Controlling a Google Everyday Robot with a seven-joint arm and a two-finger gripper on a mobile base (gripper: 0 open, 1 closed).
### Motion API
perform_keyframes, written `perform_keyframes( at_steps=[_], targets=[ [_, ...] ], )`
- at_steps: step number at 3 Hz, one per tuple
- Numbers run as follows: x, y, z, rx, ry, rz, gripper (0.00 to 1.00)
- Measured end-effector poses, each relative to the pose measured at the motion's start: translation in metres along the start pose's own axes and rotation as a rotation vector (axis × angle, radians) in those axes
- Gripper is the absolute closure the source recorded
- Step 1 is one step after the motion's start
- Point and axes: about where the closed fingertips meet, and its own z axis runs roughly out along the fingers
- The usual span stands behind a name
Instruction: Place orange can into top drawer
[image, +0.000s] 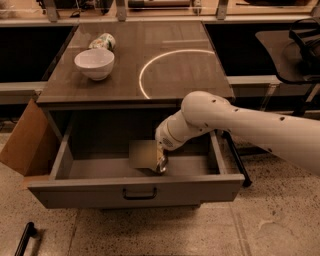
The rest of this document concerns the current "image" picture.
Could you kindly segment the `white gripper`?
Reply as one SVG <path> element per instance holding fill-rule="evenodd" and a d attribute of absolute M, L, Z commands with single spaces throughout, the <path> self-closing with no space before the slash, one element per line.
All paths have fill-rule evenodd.
<path fill-rule="evenodd" d="M 156 128 L 155 140 L 159 147 L 173 151 L 183 143 L 176 140 L 169 131 L 169 120 L 166 119 Z M 157 146 L 154 140 L 134 140 L 129 143 L 129 166 L 132 168 L 157 168 Z"/>

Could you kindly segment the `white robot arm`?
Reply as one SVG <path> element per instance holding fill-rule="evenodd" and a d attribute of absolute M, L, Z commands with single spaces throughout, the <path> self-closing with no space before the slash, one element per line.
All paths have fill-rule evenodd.
<path fill-rule="evenodd" d="M 295 116 L 238 108 L 204 91 L 184 97 L 181 109 L 156 128 L 153 140 L 129 144 L 129 165 L 156 173 L 167 170 L 167 151 L 192 138 L 222 130 L 315 175 L 320 175 L 320 122 Z"/>

